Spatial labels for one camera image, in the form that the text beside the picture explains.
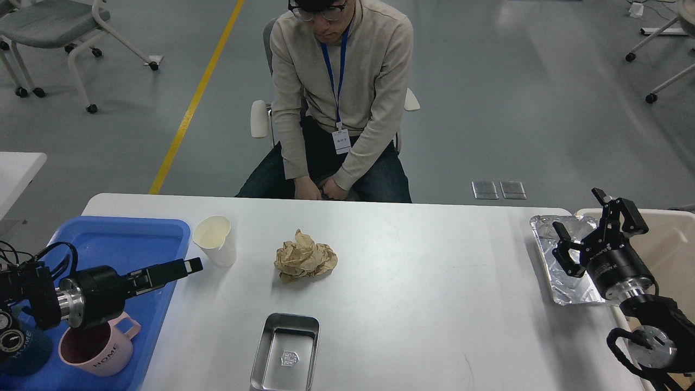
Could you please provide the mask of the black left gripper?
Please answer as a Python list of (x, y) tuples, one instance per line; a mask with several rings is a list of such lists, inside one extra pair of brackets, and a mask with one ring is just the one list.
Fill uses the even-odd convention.
[(203, 270), (199, 257), (155, 264), (124, 275), (111, 266), (77, 270), (57, 286), (60, 319), (86, 330), (117, 318), (125, 300), (166, 287), (172, 281)]

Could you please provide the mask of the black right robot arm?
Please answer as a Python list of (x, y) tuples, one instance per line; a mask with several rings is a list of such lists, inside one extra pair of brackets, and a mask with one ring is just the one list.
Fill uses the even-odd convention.
[(554, 259), (568, 276), (587, 274), (603, 299), (616, 300), (625, 316), (640, 322), (633, 331), (609, 332), (606, 344), (615, 358), (656, 390), (680, 390), (672, 375), (693, 372), (693, 322), (675, 300), (648, 292), (659, 285), (630, 244), (649, 230), (635, 203), (600, 188), (592, 193), (602, 206), (597, 228), (574, 242), (565, 226), (554, 222), (559, 237)]

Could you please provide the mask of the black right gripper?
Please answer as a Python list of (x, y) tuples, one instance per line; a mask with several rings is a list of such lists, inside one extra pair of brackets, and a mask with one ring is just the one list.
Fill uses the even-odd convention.
[[(600, 188), (593, 188), (592, 193), (602, 206), (597, 229), (584, 237), (584, 247), (572, 240), (564, 224), (554, 221), (559, 239), (552, 251), (554, 259), (572, 278), (588, 272), (605, 300), (624, 300), (624, 292), (633, 288), (645, 292), (655, 278), (629, 242), (629, 237), (649, 231), (645, 219), (631, 200), (612, 198)], [(584, 250), (584, 265), (573, 260), (570, 250)]]

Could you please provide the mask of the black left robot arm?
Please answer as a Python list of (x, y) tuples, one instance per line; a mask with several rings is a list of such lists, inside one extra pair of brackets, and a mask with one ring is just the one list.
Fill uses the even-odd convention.
[(78, 270), (79, 255), (71, 243), (69, 253), (50, 268), (42, 258), (59, 244), (52, 243), (23, 263), (2, 267), (2, 362), (17, 354), (26, 341), (12, 306), (24, 300), (38, 329), (70, 327), (86, 330), (120, 315), (125, 302), (137, 295), (161, 289), (166, 284), (200, 272), (201, 259), (178, 259), (119, 275), (114, 268), (97, 266)]

